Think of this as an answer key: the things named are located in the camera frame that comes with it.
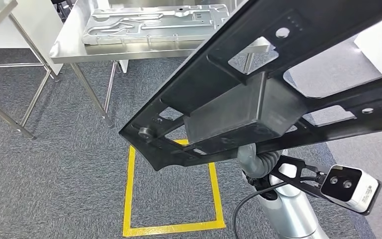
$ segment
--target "black cable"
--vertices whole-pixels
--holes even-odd
[[[316,180],[316,177],[301,177],[301,181],[315,181]],[[245,197],[244,199],[242,199],[239,204],[236,206],[235,208],[235,211],[233,212],[233,217],[232,217],[232,225],[233,225],[233,233],[235,234],[235,238],[236,239],[239,239],[239,236],[238,236],[238,232],[236,230],[236,218],[238,217],[238,212],[239,210],[241,209],[241,207],[246,203],[248,202],[248,200],[254,198],[255,196],[257,195],[260,195],[260,194],[263,194],[263,193],[266,193],[268,191],[271,191],[275,188],[279,188],[281,186],[284,186],[286,185],[287,182],[281,182],[279,184],[276,184],[276,185],[273,185],[272,187],[270,188],[266,188],[266,189],[263,189],[263,190],[260,190],[260,191],[256,191],[250,195],[248,195],[247,197]]]

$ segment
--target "mounting hole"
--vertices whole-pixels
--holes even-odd
[[[365,108],[362,110],[362,113],[365,115],[371,114],[372,112],[374,112],[373,108]]]
[[[282,27],[276,31],[276,37],[287,38],[287,36],[289,36],[289,33],[290,33],[289,29],[287,29],[286,27]]]

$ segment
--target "aluminum plate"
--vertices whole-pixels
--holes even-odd
[[[224,4],[96,9],[87,23],[83,43],[205,40],[228,16]]]

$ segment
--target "gray carpet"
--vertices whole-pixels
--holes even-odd
[[[32,58],[26,54],[0,50],[0,63]],[[118,131],[182,61],[130,61],[128,73],[115,76],[109,107],[112,129],[105,126],[68,66],[62,69],[61,82],[46,85],[27,124],[36,140],[25,139],[0,119],[0,238],[121,238],[129,145]],[[103,101],[111,65],[80,67]],[[20,120],[43,75],[41,68],[0,69],[0,107]],[[289,154],[334,163],[326,144],[291,149]],[[225,229],[138,238],[233,238],[233,210],[252,189],[242,180],[235,160],[216,163],[216,170]],[[310,201],[331,238],[375,238],[364,218],[319,199]],[[206,165],[155,172],[137,154],[132,227],[213,219]],[[246,239],[277,237],[256,200],[242,208],[238,228]]]

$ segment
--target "rectangular cutout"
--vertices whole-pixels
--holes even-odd
[[[170,140],[175,140],[177,138],[186,138],[187,133],[185,131],[185,125],[182,125],[181,127],[175,129],[174,131],[166,134],[165,137]]]
[[[181,117],[183,114],[171,107],[167,107],[164,111],[160,112],[159,116],[168,119],[168,120],[176,120]]]
[[[325,109],[306,114],[303,118],[313,125],[324,125],[335,121],[354,119],[355,116],[351,112],[345,111],[341,106],[330,106]]]
[[[264,41],[268,42],[270,45],[269,51],[264,53],[243,53],[245,49],[236,54],[234,57],[229,59],[228,63],[233,68],[237,69],[243,74],[250,74],[251,72],[257,70],[258,68],[272,62],[279,57],[279,54],[275,51],[275,46],[273,46],[267,39],[263,38]]]
[[[296,88],[324,97],[380,77],[351,37],[289,69]]]

